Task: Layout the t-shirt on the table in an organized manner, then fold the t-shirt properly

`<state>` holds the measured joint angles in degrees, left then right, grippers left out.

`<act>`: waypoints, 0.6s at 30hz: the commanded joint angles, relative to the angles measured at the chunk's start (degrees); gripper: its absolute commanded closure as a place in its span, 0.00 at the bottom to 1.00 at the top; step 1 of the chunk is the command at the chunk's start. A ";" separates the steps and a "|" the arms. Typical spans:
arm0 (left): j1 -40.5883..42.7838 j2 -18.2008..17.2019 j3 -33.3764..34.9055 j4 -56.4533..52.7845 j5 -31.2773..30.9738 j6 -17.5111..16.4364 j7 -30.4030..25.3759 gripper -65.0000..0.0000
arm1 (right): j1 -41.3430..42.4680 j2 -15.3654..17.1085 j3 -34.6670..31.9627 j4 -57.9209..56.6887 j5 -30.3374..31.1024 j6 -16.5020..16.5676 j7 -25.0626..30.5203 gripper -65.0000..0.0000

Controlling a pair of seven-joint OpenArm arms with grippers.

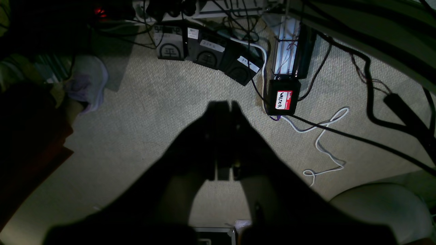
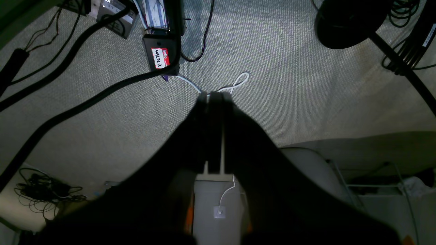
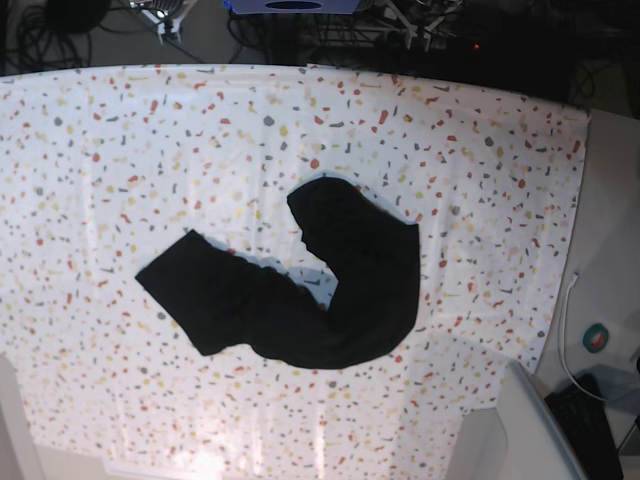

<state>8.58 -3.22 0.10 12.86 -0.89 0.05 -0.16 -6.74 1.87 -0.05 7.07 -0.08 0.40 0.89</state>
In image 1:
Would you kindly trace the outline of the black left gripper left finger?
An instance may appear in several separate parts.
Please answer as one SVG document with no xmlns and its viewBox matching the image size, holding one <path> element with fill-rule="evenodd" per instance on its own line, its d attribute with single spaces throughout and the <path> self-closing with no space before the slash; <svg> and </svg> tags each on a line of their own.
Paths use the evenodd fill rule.
<svg viewBox="0 0 436 245">
<path fill-rule="evenodd" d="M 217 102 L 189 124 L 165 153 L 112 203 L 78 222 L 53 227 L 45 245 L 196 245 L 192 204 L 215 178 L 212 143 Z"/>
</svg>

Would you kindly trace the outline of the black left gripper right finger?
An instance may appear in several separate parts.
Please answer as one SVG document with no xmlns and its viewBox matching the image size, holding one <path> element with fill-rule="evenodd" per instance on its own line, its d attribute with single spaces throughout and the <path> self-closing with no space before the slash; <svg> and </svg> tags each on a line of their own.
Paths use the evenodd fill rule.
<svg viewBox="0 0 436 245">
<path fill-rule="evenodd" d="M 396 245 L 391 229 L 352 218 L 311 190 L 231 103 L 238 144 L 233 176 L 243 188 L 252 225 L 241 245 Z"/>
</svg>

